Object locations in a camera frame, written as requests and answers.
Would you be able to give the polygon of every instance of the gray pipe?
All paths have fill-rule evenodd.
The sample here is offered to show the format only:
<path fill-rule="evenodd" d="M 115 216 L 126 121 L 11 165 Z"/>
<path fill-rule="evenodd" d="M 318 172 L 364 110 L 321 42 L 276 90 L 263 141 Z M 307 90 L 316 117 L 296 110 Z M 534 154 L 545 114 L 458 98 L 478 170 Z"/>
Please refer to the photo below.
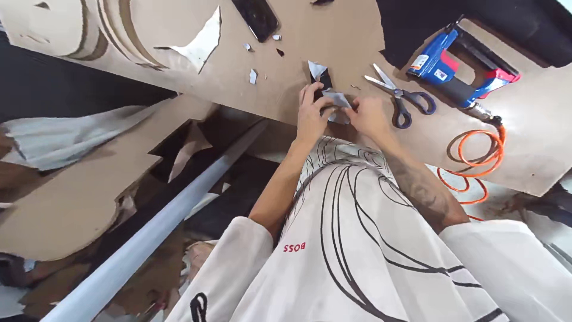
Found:
<path fill-rule="evenodd" d="M 268 124 L 248 130 L 145 226 L 68 294 L 42 322 L 90 322 L 197 205 Z"/>

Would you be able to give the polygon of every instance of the black phone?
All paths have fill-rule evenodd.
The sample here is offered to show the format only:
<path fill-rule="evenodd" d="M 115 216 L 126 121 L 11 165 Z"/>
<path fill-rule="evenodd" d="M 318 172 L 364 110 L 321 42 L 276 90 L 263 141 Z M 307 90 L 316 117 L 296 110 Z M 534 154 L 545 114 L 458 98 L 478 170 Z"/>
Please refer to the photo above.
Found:
<path fill-rule="evenodd" d="M 264 42 L 276 29 L 278 19 L 266 0 L 232 0 L 259 42 Z"/>

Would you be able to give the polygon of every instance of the tattoo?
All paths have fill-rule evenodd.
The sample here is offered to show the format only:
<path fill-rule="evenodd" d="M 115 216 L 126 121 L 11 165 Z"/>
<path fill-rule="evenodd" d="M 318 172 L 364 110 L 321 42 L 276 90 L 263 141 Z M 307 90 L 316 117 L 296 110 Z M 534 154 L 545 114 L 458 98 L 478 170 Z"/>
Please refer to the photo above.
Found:
<path fill-rule="evenodd" d="M 448 217 L 456 217 L 459 211 L 464 214 L 460 204 L 424 164 L 420 163 L 423 168 L 412 167 L 390 154 L 386 154 L 386 159 L 403 194 L 437 233 L 448 226 Z"/>

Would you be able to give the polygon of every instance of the scissors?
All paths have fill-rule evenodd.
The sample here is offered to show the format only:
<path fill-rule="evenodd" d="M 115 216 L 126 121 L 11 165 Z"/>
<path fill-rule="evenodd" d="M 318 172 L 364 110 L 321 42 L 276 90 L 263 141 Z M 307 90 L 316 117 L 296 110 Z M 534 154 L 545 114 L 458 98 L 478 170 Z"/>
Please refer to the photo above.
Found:
<path fill-rule="evenodd" d="M 379 81 L 371 76 L 364 77 L 366 80 L 379 85 L 383 89 L 388 90 L 389 93 L 393 95 L 395 103 L 393 123 L 395 127 L 404 129 L 411 126 L 411 114 L 409 114 L 409 111 L 407 111 L 405 108 L 405 105 L 403 104 L 403 98 L 411 102 L 411 104 L 417 107 L 421 113 L 425 115 L 431 115 L 435 113 L 435 110 L 437 110 L 437 105 L 435 104 L 435 100 L 433 100 L 429 94 L 426 92 L 407 92 L 404 89 L 398 89 L 390 80 L 390 78 L 387 77 L 387 75 L 376 64 L 374 64 L 374 68 L 383 81 Z M 427 102 L 427 108 L 419 102 L 419 97 L 422 97 L 425 102 Z M 399 122 L 401 116 L 403 116 L 402 123 Z"/>

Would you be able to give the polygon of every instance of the blue scissors handle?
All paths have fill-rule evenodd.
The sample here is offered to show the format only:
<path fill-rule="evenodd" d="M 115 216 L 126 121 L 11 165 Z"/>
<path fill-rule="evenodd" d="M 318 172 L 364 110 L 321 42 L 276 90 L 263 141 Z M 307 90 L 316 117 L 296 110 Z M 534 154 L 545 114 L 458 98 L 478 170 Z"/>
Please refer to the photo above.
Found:
<path fill-rule="evenodd" d="M 399 96 L 394 96 L 395 112 L 393 116 L 393 124 L 396 128 L 405 129 L 411 126 L 411 114 L 405 108 L 403 99 Z"/>
<path fill-rule="evenodd" d="M 417 107 L 421 113 L 425 115 L 431 115 L 437 110 L 437 104 L 435 103 L 435 100 L 426 92 L 410 93 L 403 91 L 403 97 L 405 97 L 409 102 L 411 102 L 411 104 Z"/>

